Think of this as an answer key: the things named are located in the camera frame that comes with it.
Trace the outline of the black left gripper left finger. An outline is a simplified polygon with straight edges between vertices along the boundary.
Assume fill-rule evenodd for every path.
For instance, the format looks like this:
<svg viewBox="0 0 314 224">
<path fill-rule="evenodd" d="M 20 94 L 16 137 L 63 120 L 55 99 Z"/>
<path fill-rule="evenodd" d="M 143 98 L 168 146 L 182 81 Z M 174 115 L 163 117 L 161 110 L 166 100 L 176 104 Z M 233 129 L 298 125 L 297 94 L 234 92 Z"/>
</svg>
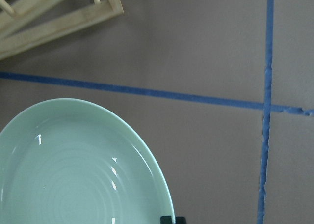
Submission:
<svg viewBox="0 0 314 224">
<path fill-rule="evenodd" d="M 160 224 L 173 224 L 171 216 L 161 216 Z"/>
</svg>

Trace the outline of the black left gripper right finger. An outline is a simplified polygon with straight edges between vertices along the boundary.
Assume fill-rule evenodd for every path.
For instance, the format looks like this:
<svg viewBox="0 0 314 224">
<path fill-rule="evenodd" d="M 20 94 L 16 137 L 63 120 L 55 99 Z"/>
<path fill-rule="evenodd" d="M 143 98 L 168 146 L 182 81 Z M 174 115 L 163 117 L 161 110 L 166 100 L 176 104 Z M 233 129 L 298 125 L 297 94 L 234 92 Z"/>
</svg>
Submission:
<svg viewBox="0 0 314 224">
<path fill-rule="evenodd" d="M 184 216 L 176 216 L 175 224 L 186 224 L 186 218 Z"/>
</svg>

